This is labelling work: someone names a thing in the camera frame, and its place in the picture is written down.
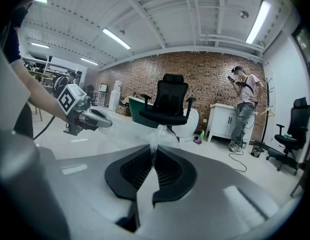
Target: green bathtub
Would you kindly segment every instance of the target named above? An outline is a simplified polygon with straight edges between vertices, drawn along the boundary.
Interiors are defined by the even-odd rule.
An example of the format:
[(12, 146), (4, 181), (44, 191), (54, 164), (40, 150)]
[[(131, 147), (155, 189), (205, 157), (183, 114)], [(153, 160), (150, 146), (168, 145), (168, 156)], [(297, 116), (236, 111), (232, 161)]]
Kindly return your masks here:
[[(159, 126), (158, 123), (150, 121), (140, 115), (140, 110), (145, 108), (145, 100), (132, 96), (129, 96), (128, 98), (129, 98), (130, 115), (134, 122), (152, 128), (157, 128), (157, 126)], [(152, 109), (152, 106), (153, 106), (152, 103), (149, 102), (147, 103), (148, 109)]]

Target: chair seat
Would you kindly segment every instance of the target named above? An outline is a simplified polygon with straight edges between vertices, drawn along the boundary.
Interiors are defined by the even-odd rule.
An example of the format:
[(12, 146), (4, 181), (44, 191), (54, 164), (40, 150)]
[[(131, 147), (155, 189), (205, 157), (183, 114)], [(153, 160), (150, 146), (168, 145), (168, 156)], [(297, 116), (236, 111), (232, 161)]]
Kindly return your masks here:
[(277, 140), (279, 143), (285, 145), (285, 146), (290, 146), (291, 148), (297, 148), (299, 149), (299, 141), (297, 139), (289, 139), (285, 138), (283, 135), (276, 134), (275, 140)]
[(152, 109), (142, 109), (139, 114), (151, 121), (167, 126), (181, 126), (187, 123), (187, 118), (184, 115), (171, 115), (166, 113), (156, 112)]

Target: white cabinet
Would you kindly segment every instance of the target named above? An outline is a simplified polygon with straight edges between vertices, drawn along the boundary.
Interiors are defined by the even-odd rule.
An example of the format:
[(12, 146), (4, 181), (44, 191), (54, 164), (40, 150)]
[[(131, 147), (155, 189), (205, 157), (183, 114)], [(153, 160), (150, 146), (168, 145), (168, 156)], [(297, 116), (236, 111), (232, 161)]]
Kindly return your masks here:
[[(212, 136), (231, 139), (231, 134), (236, 125), (236, 116), (236, 111), (233, 106), (218, 103), (210, 105), (210, 115), (205, 133), (206, 137), (209, 133), (208, 141), (211, 141)], [(249, 143), (251, 140), (255, 116), (255, 112), (253, 112), (244, 129), (244, 143)]]

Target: black pants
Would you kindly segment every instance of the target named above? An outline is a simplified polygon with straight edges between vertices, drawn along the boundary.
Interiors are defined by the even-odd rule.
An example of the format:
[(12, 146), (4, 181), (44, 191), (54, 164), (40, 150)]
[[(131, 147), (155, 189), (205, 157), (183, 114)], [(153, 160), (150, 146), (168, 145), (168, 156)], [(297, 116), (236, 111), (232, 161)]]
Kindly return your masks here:
[(14, 131), (18, 134), (28, 136), (32, 139), (34, 138), (32, 110), (27, 103), (19, 114), (19, 117), (14, 127)]

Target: chair headrest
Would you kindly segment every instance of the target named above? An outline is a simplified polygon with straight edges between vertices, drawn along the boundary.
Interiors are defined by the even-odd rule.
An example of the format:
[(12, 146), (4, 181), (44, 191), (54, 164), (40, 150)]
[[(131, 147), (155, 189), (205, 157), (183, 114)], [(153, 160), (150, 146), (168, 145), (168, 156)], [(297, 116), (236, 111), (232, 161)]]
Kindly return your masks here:
[(184, 83), (184, 77), (181, 74), (165, 74), (163, 80), (167, 82)]
[(307, 107), (306, 98), (298, 98), (294, 101), (294, 108), (301, 108), (301, 107)]

